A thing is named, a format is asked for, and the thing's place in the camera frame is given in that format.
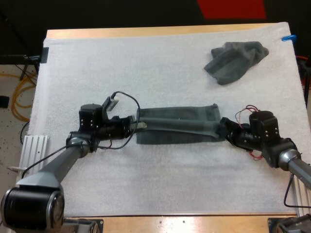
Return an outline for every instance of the black background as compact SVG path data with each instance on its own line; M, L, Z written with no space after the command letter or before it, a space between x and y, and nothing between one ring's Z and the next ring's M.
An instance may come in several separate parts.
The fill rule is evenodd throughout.
M311 54L311 1L265 0L264 4L266 20L206 20L196 0L0 0L0 55L40 54L47 29L282 21L289 22L292 34L298 36L296 54ZM19 42L10 25L25 45Z

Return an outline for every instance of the red wire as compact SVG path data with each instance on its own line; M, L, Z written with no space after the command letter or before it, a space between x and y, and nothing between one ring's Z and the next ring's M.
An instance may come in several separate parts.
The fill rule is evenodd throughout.
M305 56L296 56L297 59L305 60L307 61L309 58Z
M245 108L243 108L240 112L239 112L239 120L238 120L238 124L239 126L241 127L241 129L243 129L243 126L241 125L241 113L245 110L248 110L250 111L251 113L253 112L258 112L259 109L256 107L256 106L253 106L253 105L247 105Z
M249 152L249 155L252 156L254 160L260 160L260 159L263 158L262 154L260 156L253 155L253 151L252 150Z

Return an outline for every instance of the gray cloth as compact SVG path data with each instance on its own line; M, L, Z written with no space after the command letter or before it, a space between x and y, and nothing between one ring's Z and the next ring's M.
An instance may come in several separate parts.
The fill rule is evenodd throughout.
M147 129L137 133L138 144L219 142L216 133L220 113L217 104L206 107L147 108L140 110Z
M224 47L211 50L213 60L204 69L220 85L242 77L253 65L269 54L260 42L226 42Z

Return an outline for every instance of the floor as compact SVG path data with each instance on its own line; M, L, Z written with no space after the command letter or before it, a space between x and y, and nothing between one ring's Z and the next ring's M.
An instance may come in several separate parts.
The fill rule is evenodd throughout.
M35 72L34 67L28 67L29 72ZM20 75L21 70L15 65L0 65L0 73ZM18 166L22 144L20 142L20 131L25 122L19 121L11 113L11 96L18 84L17 78L0 76L0 95L9 96L10 102L7 109L0 108L0 198L4 193L15 185L17 173L7 169L8 166ZM25 91L19 96L21 104L30 104L34 98L34 89ZM25 117L30 117L31 108L20 111ZM311 104L308 107L309 122L311 122ZM0 233L6 232L1 225Z

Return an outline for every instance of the black cable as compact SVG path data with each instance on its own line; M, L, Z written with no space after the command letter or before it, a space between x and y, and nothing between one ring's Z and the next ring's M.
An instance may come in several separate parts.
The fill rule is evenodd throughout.
M16 65L15 64L15 66L18 68L18 69L20 69L21 71L23 71L23 69L22 68L20 68L18 65ZM30 75L33 75L33 73L32 72L30 72L30 71L25 71L25 75L27 76L27 77L29 77L26 73L28 73L28 74L30 74Z
M128 142L131 140L131 138L133 137L133 135L135 134L135 131L136 131L137 126L138 126L138 123L139 123L139 119L140 119L140 105L139 105L138 101L137 101L134 97L132 97L132 96L130 96L129 94L126 94L126 93L124 93L124 92L122 92L122 91L116 91L116 92L114 92L114 93L111 95L111 98L113 99L113 98L116 96L117 93L123 94L123 95L125 95L125 96L131 98L131 99L134 100L135 103L137 104L137 108L138 108L138 109L137 109L137 116L136 116L136 118L137 118L137 119L136 119L136 125L135 125L135 127L134 127L133 132L131 133L131 135L129 136L129 138L127 139L127 141L126 141L122 146L120 146L120 147L101 147L101 146L98 146L98 148L100 148L100 149L118 150L118 149L121 149L121 148L125 147L125 146L128 144Z
M88 146L89 145L86 145L86 144L82 144L82 143L75 143L75 144L72 144L72 145L68 145L68 146L64 146L64 147L61 147L59 148L58 150L54 151L52 154L49 154L48 156L45 156L44 158L38 160L37 162L35 162L34 164L30 165L28 168L26 168L22 175L21 175L21 178L23 179L24 176L26 175L27 171L29 171L31 168L33 168L34 166L38 165L39 163L43 162L44 160L50 158L51 156L55 155L56 153L60 152L61 150L63 149L67 149L67 148L70 148L70 147L76 147L76 146Z
M311 209L311 206L304 206L304 205L288 205L286 204L286 199L287 199L287 195L288 195L288 191L290 190L290 187L291 187L291 184L293 182L293 179L294 179L294 174L291 174L291 177L290 177L290 181L288 182L288 186L287 186L287 189L286 189L286 192L285 192L285 196L284 196L284 205L286 207L290 207L290 208L308 208L308 209Z
M29 77L28 76L28 74L27 74L27 72L29 73L29 74L31 74L32 75L32 73L31 72L29 72L29 71L24 71L22 68L20 68L18 65L15 65L17 68L19 68L23 73L22 74L24 74L24 75L26 75L28 78L29 78L29 80L34 84L34 85L36 85L36 83L34 82L34 81L32 81L31 79L34 79L34 80L36 80L37 81L37 79L35 79L34 77Z
M21 131L20 131L20 134L19 134L20 142L21 142L22 145L24 144L24 142L23 142L23 140L22 140L23 131L24 131L25 127L26 127L28 124L29 124L29 121L28 121L26 124L24 124L24 126L23 126L23 128L21 128Z

